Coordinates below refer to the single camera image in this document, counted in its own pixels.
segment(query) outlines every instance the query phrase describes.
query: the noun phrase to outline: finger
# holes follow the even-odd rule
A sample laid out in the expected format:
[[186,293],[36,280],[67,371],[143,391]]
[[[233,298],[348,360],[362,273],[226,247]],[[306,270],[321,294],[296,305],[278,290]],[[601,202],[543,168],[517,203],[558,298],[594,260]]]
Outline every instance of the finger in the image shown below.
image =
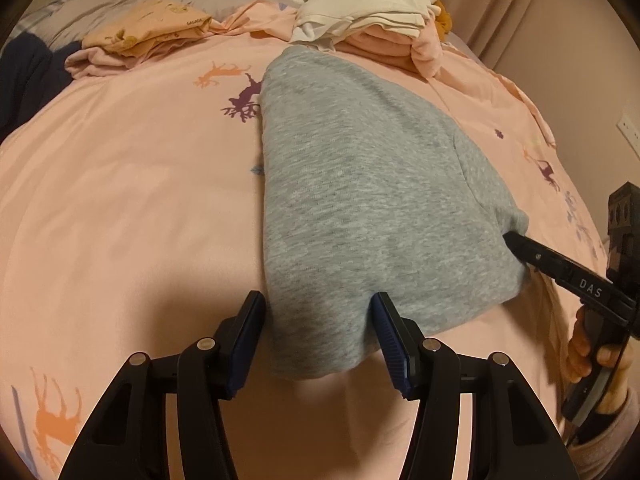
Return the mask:
[[573,366],[571,366],[571,363],[569,363],[569,359],[567,359],[565,374],[567,380],[572,384],[577,384],[582,379],[581,375],[574,369]]
[[628,374],[624,371],[618,370],[611,380],[611,384],[609,385],[607,391],[612,395],[617,395],[620,392],[624,392],[626,394],[626,390],[628,389]]
[[586,357],[581,356],[574,345],[569,345],[567,360],[570,367],[573,368],[581,378],[591,373],[591,362]]
[[601,415],[613,415],[619,412],[626,401],[626,394],[626,388],[609,390],[604,397],[602,397],[600,404],[596,408],[596,412]]
[[587,357],[589,352],[591,352],[591,341],[589,341],[589,336],[587,336],[587,333],[584,331],[584,325],[580,319],[581,317],[582,316],[578,316],[578,320],[575,322],[574,334],[571,338],[571,342],[578,351],[578,354],[582,357]]
[[[607,368],[613,368],[618,362],[620,356],[620,345],[603,345],[598,350],[597,361],[601,366]],[[633,348],[631,345],[626,345],[625,351],[622,354],[622,359],[618,364],[618,370],[627,370],[633,362]]]

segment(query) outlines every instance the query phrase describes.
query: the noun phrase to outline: metal screw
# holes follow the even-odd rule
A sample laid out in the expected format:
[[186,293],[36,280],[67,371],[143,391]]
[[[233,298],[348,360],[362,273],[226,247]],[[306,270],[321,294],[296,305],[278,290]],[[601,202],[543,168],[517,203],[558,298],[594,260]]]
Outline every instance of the metal screw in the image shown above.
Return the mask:
[[137,354],[133,354],[129,358],[129,364],[133,365],[133,366],[140,366],[141,364],[144,364],[145,361],[146,361],[146,355],[144,355],[142,352],[138,352]]
[[502,352],[496,352],[494,354],[494,363],[500,366],[506,366],[509,364],[509,357]]
[[434,339],[433,337],[428,337],[422,342],[422,346],[424,347],[425,350],[431,350],[432,352],[437,352],[438,350],[440,350],[440,347],[442,345],[437,339]]
[[205,337],[198,341],[198,348],[200,350],[211,350],[216,345],[215,339]]

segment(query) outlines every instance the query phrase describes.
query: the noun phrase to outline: sleeve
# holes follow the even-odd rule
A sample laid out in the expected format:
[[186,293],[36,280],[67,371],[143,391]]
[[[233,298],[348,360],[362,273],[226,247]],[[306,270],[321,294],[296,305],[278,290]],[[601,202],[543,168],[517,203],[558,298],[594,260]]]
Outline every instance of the sleeve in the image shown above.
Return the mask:
[[603,433],[584,444],[569,446],[580,480],[603,478],[625,449],[639,421],[638,394],[630,389],[622,410]]

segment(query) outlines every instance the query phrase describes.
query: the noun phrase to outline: pink bedsheet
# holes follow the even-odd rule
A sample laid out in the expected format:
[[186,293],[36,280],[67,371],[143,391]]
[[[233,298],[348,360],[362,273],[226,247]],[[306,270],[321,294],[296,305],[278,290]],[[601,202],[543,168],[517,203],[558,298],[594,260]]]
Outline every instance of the pink bedsheet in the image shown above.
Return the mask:
[[[264,290],[258,92],[285,47],[214,36],[118,76],[84,78],[0,148],[0,424],[42,480],[57,478],[131,353],[179,352],[235,314],[249,290]],[[529,214],[529,234],[604,270],[553,137],[513,84],[448,47],[429,82],[337,55],[452,115]],[[556,418],[577,307],[536,275],[518,298],[438,337],[460,353],[509,354]],[[268,353],[263,340],[246,387],[223,403],[241,479],[398,477],[417,406],[392,388],[380,354],[289,383],[270,376]],[[466,479],[469,428],[467,399],[456,480]]]

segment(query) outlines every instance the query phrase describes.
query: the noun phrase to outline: folded pink clothes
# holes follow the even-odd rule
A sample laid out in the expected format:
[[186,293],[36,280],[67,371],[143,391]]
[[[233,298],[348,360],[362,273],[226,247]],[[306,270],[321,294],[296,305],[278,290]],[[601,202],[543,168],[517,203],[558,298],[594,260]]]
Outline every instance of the folded pink clothes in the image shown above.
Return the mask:
[[434,77],[442,66],[442,44],[433,20],[417,38],[371,25],[337,43],[335,49],[402,68],[425,79]]
[[161,59],[173,50],[185,46],[189,43],[199,41],[192,39],[181,39],[166,41],[150,50],[141,57],[120,56],[119,54],[110,54],[100,46],[91,46],[73,53],[65,60],[65,70],[71,74],[74,79],[81,79],[88,75],[107,76],[118,75],[126,72],[131,68],[141,64],[151,57]]
[[208,32],[201,38],[181,38],[169,40],[153,47],[140,57],[110,54],[100,46],[84,48],[69,56],[65,61],[65,69],[74,79],[85,76],[118,75],[153,58],[160,60],[174,50],[195,43],[210,36],[238,36],[246,33],[263,33],[280,40],[289,41],[296,21],[296,9],[286,7],[280,9],[276,2],[255,0],[239,7],[222,23],[210,20]]

